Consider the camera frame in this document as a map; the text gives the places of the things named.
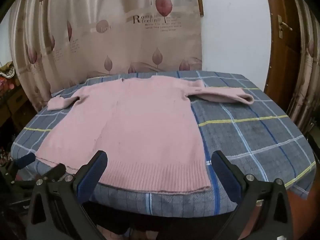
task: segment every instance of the blue gripper pad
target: blue gripper pad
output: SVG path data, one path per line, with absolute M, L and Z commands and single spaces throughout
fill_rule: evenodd
M 33 153 L 29 153 L 15 160 L 15 164 L 17 165 L 18 169 L 21 170 L 24 167 L 28 166 L 29 164 L 33 163 L 35 160 L 36 160 L 36 156 Z
M 103 151 L 98 151 L 95 156 L 89 161 L 89 163 L 87 164 L 88 171 L 83 176 L 83 179 L 78 183 L 76 189 L 77 200 L 80 204 L 89 200 L 97 183 L 99 182 L 99 179 L 105 171 L 107 164 L 108 157 L 107 154 Z
M 211 165 L 213 170 L 217 174 L 229 199 L 232 202 L 239 204 L 242 200 L 242 187 L 226 162 L 228 162 L 229 167 L 233 166 L 222 152 L 220 152 L 219 155 L 218 151 L 215 151 L 211 156 Z

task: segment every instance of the blue checkered fabric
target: blue checkered fabric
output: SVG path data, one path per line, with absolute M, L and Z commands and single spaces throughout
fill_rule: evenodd
M 206 86 L 240 87 L 255 98 L 251 106 L 221 104 L 190 97 L 191 109 L 203 139 L 207 172 L 212 189 L 189 195 L 139 193 L 98 184 L 92 201 L 120 210 L 165 217 L 206 217 L 233 211 L 231 202 L 212 166 L 211 155 L 221 150 L 244 174 L 259 180 L 281 178 L 285 186 L 306 197 L 316 172 L 316 162 L 307 140 L 291 119 L 266 94 L 242 75 L 205 71 L 123 74 L 88 79 L 58 93 L 64 98 L 83 86 L 119 78 L 149 78 L 166 75 L 186 80 L 201 79 Z M 44 138 L 71 107 L 61 111 L 41 110 L 18 135 L 12 145 L 14 159 L 35 153 Z M 23 179 L 44 174 L 50 169 L 36 160 L 20 171 Z

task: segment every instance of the ribbed hem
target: ribbed hem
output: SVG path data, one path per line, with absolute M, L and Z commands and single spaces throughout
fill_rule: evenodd
M 203 161 L 164 166 L 108 160 L 100 182 L 132 191 L 166 194 L 187 194 L 211 187 Z

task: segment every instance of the white wall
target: white wall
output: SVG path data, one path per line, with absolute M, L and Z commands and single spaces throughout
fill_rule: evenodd
M 264 90 L 271 49 L 268 0 L 203 4 L 203 70 L 242 74 Z
M 0 61 L 2 65 L 12 61 L 10 48 L 9 48 L 9 15 L 10 10 L 5 15 L 0 23 Z

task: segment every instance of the door handle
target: door handle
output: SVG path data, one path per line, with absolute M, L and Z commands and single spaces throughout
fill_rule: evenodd
M 285 22 L 282 21 L 282 17 L 278 15 L 278 23 L 279 23 L 279 38 L 283 39 L 283 27 L 288 28 L 290 31 L 293 29 L 287 25 Z

